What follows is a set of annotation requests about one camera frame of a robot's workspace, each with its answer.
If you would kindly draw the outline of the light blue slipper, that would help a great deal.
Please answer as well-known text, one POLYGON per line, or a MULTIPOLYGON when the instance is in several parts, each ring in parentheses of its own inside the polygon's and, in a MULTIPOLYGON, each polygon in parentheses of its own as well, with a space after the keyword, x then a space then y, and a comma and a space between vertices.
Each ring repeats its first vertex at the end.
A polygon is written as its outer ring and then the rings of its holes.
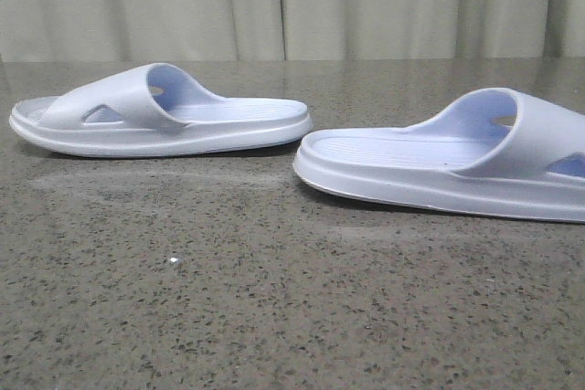
POLYGON ((583 116, 511 89, 472 91, 405 128, 312 132, 293 168, 314 188, 360 200, 584 219, 583 116))
POLYGON ((50 151, 88 157, 162 157, 293 142, 312 128, 297 100, 226 98, 182 69, 154 63, 60 96, 18 102, 9 123, 50 151))

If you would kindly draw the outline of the grey-green curtain backdrop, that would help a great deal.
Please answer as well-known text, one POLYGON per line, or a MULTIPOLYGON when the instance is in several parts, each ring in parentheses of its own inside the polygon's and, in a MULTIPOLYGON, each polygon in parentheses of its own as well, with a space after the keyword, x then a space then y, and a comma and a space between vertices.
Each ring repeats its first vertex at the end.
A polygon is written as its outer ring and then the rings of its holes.
POLYGON ((12 62, 583 52, 584 0, 1 0, 12 62))

